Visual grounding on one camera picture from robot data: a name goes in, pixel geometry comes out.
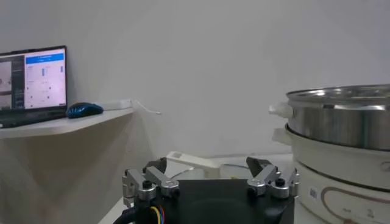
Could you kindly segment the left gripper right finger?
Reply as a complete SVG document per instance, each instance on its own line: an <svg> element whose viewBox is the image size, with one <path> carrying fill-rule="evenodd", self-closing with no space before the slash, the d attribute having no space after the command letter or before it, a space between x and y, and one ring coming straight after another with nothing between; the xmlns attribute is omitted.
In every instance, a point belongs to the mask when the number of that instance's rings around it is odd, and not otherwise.
<svg viewBox="0 0 390 224"><path fill-rule="evenodd" d="M271 197L287 199L297 197L300 175L293 166L280 170L266 159L247 157L246 163L252 174L247 180L247 193L252 198L258 198L270 193Z"/></svg>

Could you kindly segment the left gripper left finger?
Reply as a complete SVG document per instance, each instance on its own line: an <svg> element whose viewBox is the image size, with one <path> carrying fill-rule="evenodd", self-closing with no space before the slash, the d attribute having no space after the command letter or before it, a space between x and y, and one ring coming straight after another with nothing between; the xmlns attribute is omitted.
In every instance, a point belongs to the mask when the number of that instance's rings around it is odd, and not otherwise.
<svg viewBox="0 0 390 224"><path fill-rule="evenodd" d="M180 197L180 185L165 175L167 159L160 158L150 161L139 172L136 169L126 169L122 175L122 197L127 208L131 208L136 199L150 202L158 197Z"/></svg>

